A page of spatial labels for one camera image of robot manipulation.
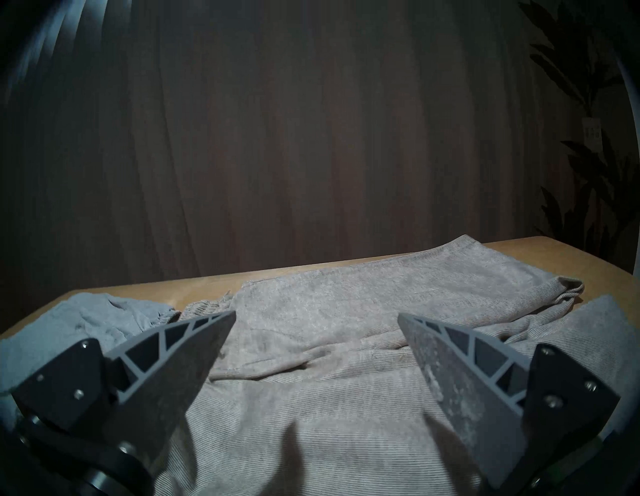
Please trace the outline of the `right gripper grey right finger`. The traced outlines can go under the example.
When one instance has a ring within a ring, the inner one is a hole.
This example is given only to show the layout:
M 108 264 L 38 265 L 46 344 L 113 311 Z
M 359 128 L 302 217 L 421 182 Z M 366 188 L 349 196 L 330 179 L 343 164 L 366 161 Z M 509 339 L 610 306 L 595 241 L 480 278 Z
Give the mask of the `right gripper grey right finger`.
M 555 345 L 528 358 L 472 328 L 397 323 L 485 488 L 555 489 L 602 448 L 620 396 Z

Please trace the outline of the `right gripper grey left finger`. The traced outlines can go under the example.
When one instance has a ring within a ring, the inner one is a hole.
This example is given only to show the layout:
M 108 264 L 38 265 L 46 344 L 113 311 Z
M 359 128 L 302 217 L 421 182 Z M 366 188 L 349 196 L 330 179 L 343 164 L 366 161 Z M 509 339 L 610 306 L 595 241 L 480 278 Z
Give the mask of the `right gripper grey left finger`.
M 54 320 L 10 338 L 10 478 L 153 479 L 236 312 L 124 338 Z

